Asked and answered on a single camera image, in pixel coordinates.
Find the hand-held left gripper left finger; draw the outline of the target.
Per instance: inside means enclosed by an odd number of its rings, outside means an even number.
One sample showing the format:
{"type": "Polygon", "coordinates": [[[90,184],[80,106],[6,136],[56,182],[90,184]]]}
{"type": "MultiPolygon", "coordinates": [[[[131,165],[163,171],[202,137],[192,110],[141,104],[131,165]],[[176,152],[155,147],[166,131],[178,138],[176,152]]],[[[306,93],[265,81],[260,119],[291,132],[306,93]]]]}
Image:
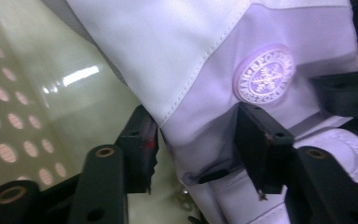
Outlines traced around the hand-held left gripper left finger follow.
{"type": "Polygon", "coordinates": [[[149,193],[158,154],[158,125],[142,105],[138,105],[117,138],[124,153],[124,173],[128,193],[149,193]]]}

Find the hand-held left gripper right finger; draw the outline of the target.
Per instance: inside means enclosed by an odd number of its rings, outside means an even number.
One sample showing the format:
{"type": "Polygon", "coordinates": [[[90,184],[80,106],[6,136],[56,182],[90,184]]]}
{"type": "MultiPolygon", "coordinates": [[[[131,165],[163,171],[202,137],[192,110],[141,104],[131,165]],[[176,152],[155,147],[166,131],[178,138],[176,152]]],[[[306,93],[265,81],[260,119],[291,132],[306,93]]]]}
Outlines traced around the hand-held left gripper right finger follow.
{"type": "Polygon", "coordinates": [[[263,108],[238,104],[234,143],[260,200],[281,194],[295,138],[263,108]]]}

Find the pale green plastic basket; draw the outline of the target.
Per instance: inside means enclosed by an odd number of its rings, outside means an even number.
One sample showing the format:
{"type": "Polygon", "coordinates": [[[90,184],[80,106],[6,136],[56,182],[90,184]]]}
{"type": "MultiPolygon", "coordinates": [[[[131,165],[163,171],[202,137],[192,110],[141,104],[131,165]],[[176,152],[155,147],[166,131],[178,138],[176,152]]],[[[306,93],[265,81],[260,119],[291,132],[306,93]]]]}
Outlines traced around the pale green plastic basket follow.
{"type": "MultiPolygon", "coordinates": [[[[0,185],[33,179],[49,188],[74,175],[134,105],[142,103],[99,49],[43,0],[0,0],[0,185]]],[[[169,150],[162,169],[179,180],[169,150]]],[[[131,217],[183,224],[186,211],[200,209],[182,186],[188,201],[172,194],[141,203],[131,217]]]]}

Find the lavender and white ski glove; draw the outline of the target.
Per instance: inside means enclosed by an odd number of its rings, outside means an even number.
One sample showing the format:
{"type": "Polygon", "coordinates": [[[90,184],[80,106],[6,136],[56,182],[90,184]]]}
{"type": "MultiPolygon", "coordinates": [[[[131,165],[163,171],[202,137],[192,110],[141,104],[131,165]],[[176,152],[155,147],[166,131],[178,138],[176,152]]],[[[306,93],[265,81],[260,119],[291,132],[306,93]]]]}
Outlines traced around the lavender and white ski glove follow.
{"type": "Polygon", "coordinates": [[[350,0],[43,0],[95,45],[157,122],[180,182],[209,224],[289,224],[257,198],[234,130],[239,103],[299,146],[335,152],[358,182],[358,127],[324,112],[312,77],[353,72],[350,0]]]}

